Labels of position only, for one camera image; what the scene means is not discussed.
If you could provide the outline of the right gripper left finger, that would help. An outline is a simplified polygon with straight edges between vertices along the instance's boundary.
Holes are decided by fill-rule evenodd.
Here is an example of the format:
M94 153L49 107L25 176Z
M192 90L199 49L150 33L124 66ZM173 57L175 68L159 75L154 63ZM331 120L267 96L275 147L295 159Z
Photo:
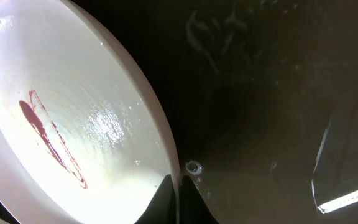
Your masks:
M176 224L176 198L171 175L164 177L135 224Z

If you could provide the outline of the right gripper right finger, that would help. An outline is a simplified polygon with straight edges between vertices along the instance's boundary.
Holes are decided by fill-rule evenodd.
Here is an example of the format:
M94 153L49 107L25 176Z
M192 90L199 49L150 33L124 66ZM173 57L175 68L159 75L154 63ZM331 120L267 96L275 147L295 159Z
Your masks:
M189 176L180 186L180 224L218 224Z

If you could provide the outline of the pink plate with red stain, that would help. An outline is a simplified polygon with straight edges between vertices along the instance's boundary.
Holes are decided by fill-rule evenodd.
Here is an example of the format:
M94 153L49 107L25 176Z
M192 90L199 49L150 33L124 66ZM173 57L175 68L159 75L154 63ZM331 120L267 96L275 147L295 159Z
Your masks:
M0 1L0 202L19 223L136 223L172 132L124 46L72 1Z

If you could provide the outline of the dark brown serving tray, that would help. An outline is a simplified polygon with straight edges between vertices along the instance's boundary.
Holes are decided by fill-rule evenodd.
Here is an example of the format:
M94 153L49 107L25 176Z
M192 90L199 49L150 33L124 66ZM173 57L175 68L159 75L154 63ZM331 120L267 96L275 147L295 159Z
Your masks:
M72 1L138 64L218 223L358 223L358 1Z

